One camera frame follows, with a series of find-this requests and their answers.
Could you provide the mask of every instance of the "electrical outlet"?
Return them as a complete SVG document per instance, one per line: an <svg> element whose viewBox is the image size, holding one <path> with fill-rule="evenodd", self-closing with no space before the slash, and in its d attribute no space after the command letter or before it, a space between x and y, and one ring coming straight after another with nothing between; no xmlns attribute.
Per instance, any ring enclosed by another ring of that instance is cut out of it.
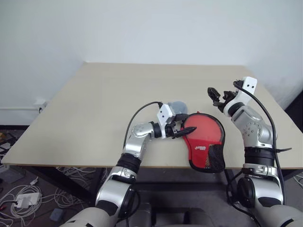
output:
<svg viewBox="0 0 303 227"><path fill-rule="evenodd" d="M47 101L44 99L37 99L36 102L34 103L34 107L37 108L39 113L41 113L47 106Z"/></svg>
<svg viewBox="0 0 303 227"><path fill-rule="evenodd" d="M18 195L16 198L17 204L14 206L18 208L28 208L29 206L36 205L41 196L39 192Z"/></svg>

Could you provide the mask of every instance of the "table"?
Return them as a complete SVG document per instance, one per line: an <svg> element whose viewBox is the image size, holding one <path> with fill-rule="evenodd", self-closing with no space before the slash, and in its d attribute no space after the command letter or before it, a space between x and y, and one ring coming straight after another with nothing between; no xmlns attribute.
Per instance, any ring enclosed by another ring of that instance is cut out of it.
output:
<svg viewBox="0 0 303 227"><path fill-rule="evenodd" d="M221 121L226 132L223 152L226 167L241 168L244 163L241 133L230 118L213 107L207 88L214 87L221 94L224 90L234 91L232 82L245 76L253 77L243 66L85 63L2 162L37 166L35 170L48 177L55 174L55 169L43 166L115 166L134 112L151 101L179 100L187 104L189 113L200 111ZM257 84L255 95L276 124L277 147L293 148L279 154L281 167L303 168L302 133L261 83ZM266 119L256 103L251 101L249 105ZM157 105L145 108L134 124L156 121L157 111ZM154 140L147 146L142 166L189 167L184 141Z"/></svg>

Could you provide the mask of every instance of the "paddle logo text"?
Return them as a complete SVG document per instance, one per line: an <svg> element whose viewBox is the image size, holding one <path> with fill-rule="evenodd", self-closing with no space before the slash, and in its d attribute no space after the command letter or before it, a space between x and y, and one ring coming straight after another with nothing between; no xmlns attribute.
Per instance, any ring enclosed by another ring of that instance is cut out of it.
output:
<svg viewBox="0 0 303 227"><path fill-rule="evenodd" d="M195 147L195 150L206 150L205 146L197 146Z"/></svg>

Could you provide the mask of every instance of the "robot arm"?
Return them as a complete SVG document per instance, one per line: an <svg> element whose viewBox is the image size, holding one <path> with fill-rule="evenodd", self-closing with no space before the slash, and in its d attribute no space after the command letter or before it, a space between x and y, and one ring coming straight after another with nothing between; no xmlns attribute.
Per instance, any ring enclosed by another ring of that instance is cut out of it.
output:
<svg viewBox="0 0 303 227"><path fill-rule="evenodd" d="M235 83L253 94L257 80L244 77L242 81ZM225 102L221 103L220 94L211 87L208 88L208 95L214 106L232 118L232 122L242 134L245 147L245 164L242 171L245 176L237 184L237 197L241 205L250 210L261 226L302 226L302 212L282 205L281 183L274 166L272 127L247 106L251 97L241 90L224 91Z"/></svg>
<svg viewBox="0 0 303 227"><path fill-rule="evenodd" d="M113 227L119 219L128 217L135 197L133 185L147 142L159 137L181 137L196 129L176 129L176 122L187 117L184 112L187 112L184 103L162 104L157 114L159 123L134 126L117 165L112 168L97 194L96 207L82 210L61 227Z"/></svg>

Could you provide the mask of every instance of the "wall baseboard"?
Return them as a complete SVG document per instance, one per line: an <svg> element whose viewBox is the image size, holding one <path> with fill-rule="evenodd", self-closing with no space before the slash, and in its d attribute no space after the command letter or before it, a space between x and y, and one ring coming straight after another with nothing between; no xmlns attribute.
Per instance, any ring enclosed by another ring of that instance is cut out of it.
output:
<svg viewBox="0 0 303 227"><path fill-rule="evenodd" d="M29 125L0 125L0 130L26 130Z"/></svg>

